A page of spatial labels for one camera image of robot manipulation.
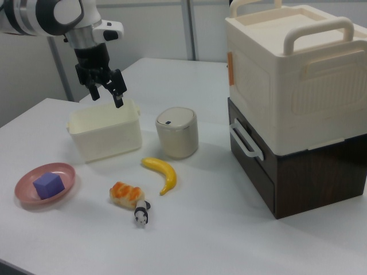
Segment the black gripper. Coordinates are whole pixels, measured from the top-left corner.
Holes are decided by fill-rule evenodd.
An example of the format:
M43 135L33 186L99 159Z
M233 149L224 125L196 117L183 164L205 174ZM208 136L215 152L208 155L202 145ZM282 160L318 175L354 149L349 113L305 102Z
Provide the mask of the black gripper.
M107 46L101 43L87 49L75 49L78 64L75 66L81 85L88 88L93 101L100 99L96 84L108 89L114 99L115 106L123 106L123 94L126 84L119 69L110 70Z

